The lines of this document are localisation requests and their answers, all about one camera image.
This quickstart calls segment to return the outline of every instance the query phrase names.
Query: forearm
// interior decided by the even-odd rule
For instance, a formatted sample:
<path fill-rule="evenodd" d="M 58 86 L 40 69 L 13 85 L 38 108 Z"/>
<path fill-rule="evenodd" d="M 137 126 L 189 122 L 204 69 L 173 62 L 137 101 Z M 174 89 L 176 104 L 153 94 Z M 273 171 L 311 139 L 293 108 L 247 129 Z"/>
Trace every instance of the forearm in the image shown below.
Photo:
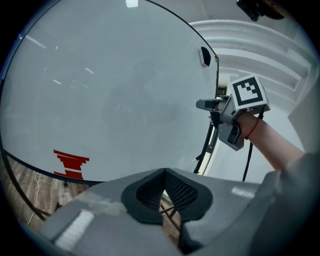
<path fill-rule="evenodd" d="M 241 129 L 241 135 L 245 137 L 255 126 L 257 118 L 249 113 L 244 113 L 237 122 Z M 289 163 L 298 160 L 304 154 L 263 120 L 259 120 L 248 139 L 275 170 L 283 170 Z"/>

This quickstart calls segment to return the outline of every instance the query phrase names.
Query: whiteboard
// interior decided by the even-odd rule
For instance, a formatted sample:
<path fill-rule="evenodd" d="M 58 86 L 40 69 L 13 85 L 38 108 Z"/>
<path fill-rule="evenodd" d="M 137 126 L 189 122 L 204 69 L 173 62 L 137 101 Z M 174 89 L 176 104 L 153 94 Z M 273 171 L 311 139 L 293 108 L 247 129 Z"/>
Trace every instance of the whiteboard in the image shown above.
<path fill-rule="evenodd" d="M 6 152 L 82 182 L 194 170 L 209 127 L 196 101 L 215 97 L 215 54 L 161 6 L 128 6 L 61 0 L 18 38 L 0 102 Z"/>

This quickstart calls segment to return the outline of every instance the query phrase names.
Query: wooden floor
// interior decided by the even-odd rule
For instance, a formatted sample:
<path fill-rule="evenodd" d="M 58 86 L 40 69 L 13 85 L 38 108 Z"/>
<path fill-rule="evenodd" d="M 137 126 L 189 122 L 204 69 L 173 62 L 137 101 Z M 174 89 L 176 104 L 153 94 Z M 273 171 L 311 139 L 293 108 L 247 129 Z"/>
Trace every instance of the wooden floor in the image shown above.
<path fill-rule="evenodd" d="M 42 174 L 37 174 L 37 172 L 26 168 L 25 166 L 19 164 L 13 159 L 9 158 L 9 162 L 12 168 L 12 171 L 20 184 L 25 195 L 29 200 L 35 204 L 38 185 L 35 180 L 40 185 L 37 204 L 36 207 L 46 211 L 48 213 L 53 213 L 57 202 L 60 205 L 66 205 L 68 202 L 72 201 L 74 197 L 81 194 L 89 188 L 87 185 L 68 183 L 68 186 L 64 186 L 63 181 Z M 3 188 L 3 191 L 6 193 L 8 202 L 11 204 L 11 207 L 15 213 L 16 218 L 25 224 L 28 224 L 32 211 L 23 201 L 23 199 L 18 194 L 16 188 L 14 187 L 10 177 L 5 169 L 4 162 L 0 157 L 0 182 Z M 164 208 L 172 206 L 168 201 L 161 201 Z M 179 231 L 171 223 L 169 218 L 162 214 L 163 216 L 163 229 L 167 236 L 178 245 L 179 241 Z M 180 215 L 176 213 L 173 216 L 173 220 L 180 226 Z M 34 214 L 29 226 L 35 231 L 39 231 L 43 221 L 39 219 L 37 215 Z"/>

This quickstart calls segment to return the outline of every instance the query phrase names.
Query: red shape on whiteboard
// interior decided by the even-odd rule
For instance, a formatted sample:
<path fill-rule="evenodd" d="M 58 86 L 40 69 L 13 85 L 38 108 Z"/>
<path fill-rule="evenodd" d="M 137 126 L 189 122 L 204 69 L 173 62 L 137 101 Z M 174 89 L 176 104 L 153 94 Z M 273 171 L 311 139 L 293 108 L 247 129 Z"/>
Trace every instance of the red shape on whiteboard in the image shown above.
<path fill-rule="evenodd" d="M 64 168 L 68 169 L 81 171 L 81 165 L 89 161 L 89 158 L 87 157 L 68 154 L 57 150 L 53 150 L 53 153 L 57 154 L 56 157 L 63 163 Z M 72 179 L 83 180 L 81 172 L 77 171 L 65 170 L 65 174 L 54 171 L 54 174 Z"/>

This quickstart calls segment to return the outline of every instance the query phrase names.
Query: red string bracelet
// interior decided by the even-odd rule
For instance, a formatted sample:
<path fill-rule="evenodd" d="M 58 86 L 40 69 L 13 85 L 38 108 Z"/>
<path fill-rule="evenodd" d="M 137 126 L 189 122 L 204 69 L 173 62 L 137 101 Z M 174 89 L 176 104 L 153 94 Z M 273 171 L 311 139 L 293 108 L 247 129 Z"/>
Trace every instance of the red string bracelet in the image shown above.
<path fill-rule="evenodd" d="M 257 119 L 256 119 L 256 123 L 255 123 L 255 125 L 254 125 L 254 127 L 252 128 L 252 130 L 249 132 L 249 134 L 246 136 L 246 137 L 244 137 L 246 140 L 248 139 L 248 137 L 250 136 L 250 134 L 252 134 L 252 132 L 255 130 L 255 128 L 257 127 L 257 125 L 258 125 L 258 123 L 259 123 L 259 117 L 257 117 Z"/>

